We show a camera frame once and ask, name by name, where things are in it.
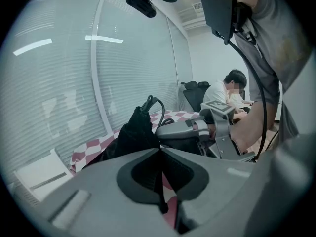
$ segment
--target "window blind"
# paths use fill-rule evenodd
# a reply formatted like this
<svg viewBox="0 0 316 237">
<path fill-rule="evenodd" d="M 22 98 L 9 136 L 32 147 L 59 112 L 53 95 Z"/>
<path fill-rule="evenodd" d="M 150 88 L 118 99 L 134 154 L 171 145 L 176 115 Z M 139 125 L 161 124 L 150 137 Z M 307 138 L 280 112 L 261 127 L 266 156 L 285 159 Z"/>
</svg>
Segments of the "window blind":
<svg viewBox="0 0 316 237">
<path fill-rule="evenodd" d="M 193 80 L 188 41 L 169 19 L 168 23 L 172 37 L 174 58 L 177 66 L 180 110 L 192 112 L 193 109 L 183 94 L 185 87 L 181 84 L 181 82 L 190 82 Z"/>
<path fill-rule="evenodd" d="M 166 16 L 147 18 L 125 0 L 105 0 L 97 42 L 101 94 L 112 130 L 128 122 L 149 95 L 179 110 L 177 78 Z M 156 103 L 151 112 L 161 110 Z"/>
<path fill-rule="evenodd" d="M 98 1 L 32 0 L 7 37 L 0 58 L 0 151 L 8 182 L 13 170 L 52 148 L 68 164 L 77 146 L 106 135 L 85 39 Z"/>
</svg>

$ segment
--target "checkered tablecloth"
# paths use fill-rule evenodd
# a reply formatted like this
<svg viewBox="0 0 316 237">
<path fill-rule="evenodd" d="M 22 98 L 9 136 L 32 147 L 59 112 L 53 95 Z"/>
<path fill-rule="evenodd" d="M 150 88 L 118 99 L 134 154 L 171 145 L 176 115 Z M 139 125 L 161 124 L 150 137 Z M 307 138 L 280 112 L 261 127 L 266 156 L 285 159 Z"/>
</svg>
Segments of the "checkered tablecloth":
<svg viewBox="0 0 316 237">
<path fill-rule="evenodd" d="M 162 111 L 150 115 L 151 123 L 153 124 L 152 132 L 155 132 L 159 124 Z M 175 122 L 186 121 L 191 118 L 196 118 L 199 113 L 185 112 L 185 111 L 166 111 L 163 120 L 173 119 Z M 96 158 L 106 147 L 119 136 L 119 130 L 114 131 L 113 135 L 104 136 L 87 143 L 82 144 L 74 150 L 70 160 L 70 170 L 77 173 L 83 169 L 89 162 Z M 166 203 L 168 204 L 168 212 L 163 215 L 167 223 L 174 228 L 176 211 L 177 211 L 177 196 L 172 187 L 170 186 L 165 175 L 162 175 L 163 195 Z"/>
</svg>

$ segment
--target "ceiling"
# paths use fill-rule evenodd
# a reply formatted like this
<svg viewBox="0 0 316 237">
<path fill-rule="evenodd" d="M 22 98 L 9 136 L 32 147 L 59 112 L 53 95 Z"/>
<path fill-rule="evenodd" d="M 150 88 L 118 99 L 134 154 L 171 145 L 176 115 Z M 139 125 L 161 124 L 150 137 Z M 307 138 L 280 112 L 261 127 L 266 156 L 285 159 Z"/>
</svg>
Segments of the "ceiling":
<svg viewBox="0 0 316 237">
<path fill-rule="evenodd" d="M 173 4 L 178 12 L 184 29 L 205 25 L 205 16 L 201 0 L 178 0 Z"/>
</svg>

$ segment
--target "white shirt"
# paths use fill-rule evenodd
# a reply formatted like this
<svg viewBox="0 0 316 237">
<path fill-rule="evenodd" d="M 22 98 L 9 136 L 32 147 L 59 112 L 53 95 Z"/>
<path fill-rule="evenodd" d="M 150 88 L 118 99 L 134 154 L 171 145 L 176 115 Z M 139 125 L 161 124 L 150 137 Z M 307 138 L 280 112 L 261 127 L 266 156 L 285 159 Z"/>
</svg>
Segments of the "white shirt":
<svg viewBox="0 0 316 237">
<path fill-rule="evenodd" d="M 244 108 L 246 105 L 242 102 L 243 99 L 239 94 L 231 94 L 229 102 L 235 105 L 237 108 Z"/>
<path fill-rule="evenodd" d="M 223 81 L 218 80 L 207 89 L 203 103 L 215 100 L 221 103 L 227 103 L 229 100 L 228 91 L 226 90 Z"/>
</svg>

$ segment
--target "desk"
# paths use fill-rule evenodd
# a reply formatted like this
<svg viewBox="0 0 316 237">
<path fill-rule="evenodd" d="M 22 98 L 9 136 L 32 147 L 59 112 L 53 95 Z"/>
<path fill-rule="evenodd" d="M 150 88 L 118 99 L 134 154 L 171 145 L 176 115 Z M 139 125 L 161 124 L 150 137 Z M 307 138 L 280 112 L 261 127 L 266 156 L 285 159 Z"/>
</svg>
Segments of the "desk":
<svg viewBox="0 0 316 237">
<path fill-rule="evenodd" d="M 161 113 L 153 113 L 150 115 L 151 123 L 153 124 L 152 132 L 155 132 L 159 124 Z M 173 119 L 175 122 L 186 121 L 191 118 L 196 118 L 199 116 L 199 113 L 193 112 L 174 112 L 174 111 L 165 111 L 164 119 Z M 85 167 L 89 162 L 96 158 L 101 152 L 103 152 L 106 147 L 119 136 L 119 130 L 114 131 L 113 135 L 100 137 L 98 139 L 86 142 L 74 150 L 72 158 L 70 160 L 70 170 L 73 173 L 78 173 Z M 162 184 L 163 184 L 163 195 L 166 203 L 168 204 L 169 210 L 166 214 L 163 215 L 167 223 L 174 228 L 175 218 L 176 218 L 176 208 L 177 208 L 177 196 L 170 186 L 168 180 L 164 175 L 162 175 Z"/>
</svg>

